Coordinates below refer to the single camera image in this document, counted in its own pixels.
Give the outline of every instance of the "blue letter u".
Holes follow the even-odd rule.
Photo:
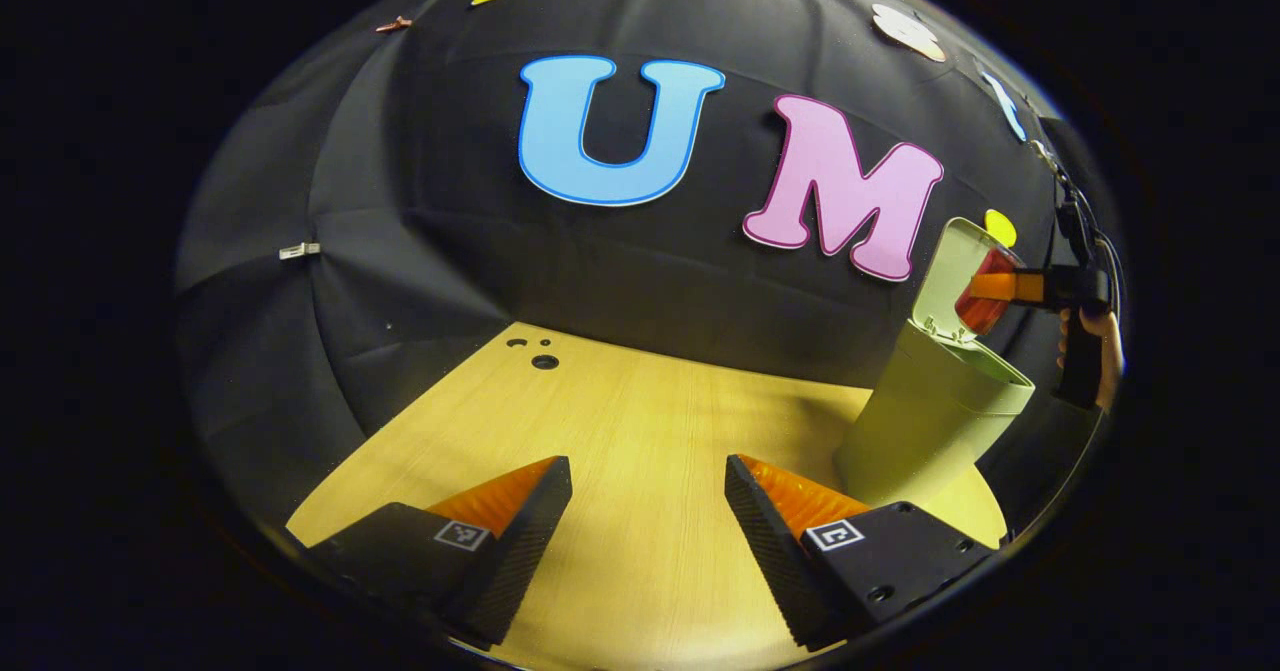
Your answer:
[[[645,64],[640,76],[658,91],[644,152],[630,164],[602,164],[582,151],[582,131],[595,83],[613,70],[599,56],[553,56],[520,72],[529,85],[520,168],[538,188],[576,204],[630,206],[658,198],[685,175],[703,99],[724,87],[724,74],[690,61]]]

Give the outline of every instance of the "black background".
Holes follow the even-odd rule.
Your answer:
[[[221,134],[376,0],[14,1],[5,535],[20,666],[429,665],[298,590],[201,474],[168,342],[182,213]],[[1251,295],[1275,261],[1274,233],[1248,225],[1275,187],[1248,158],[1266,140],[1261,0],[932,1],[1073,100],[1098,140],[1133,222],[1137,320],[1115,430],[1061,516],[879,661],[1275,666],[1258,611],[1275,574],[1251,569],[1275,516],[1257,490],[1275,421],[1242,402],[1267,378],[1266,333],[1248,330],[1271,325]],[[1233,269],[1253,282],[1231,286]]]

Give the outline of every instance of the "trash bin lid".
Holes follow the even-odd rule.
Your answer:
[[[956,314],[956,301],[993,248],[1001,243],[982,225],[963,216],[947,222],[911,306],[911,321],[943,342],[980,346]]]

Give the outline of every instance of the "white clip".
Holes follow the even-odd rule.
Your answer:
[[[282,248],[280,250],[280,261],[284,261],[285,257],[310,256],[312,254],[320,254],[320,243],[306,243],[306,242],[303,242],[303,243],[300,243],[297,246],[291,246],[288,248]]]

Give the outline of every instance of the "light green trash bin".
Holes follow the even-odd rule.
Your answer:
[[[1036,384],[978,343],[955,303],[998,242],[966,219],[942,229],[893,356],[836,451],[851,497],[928,506],[1027,406]]]

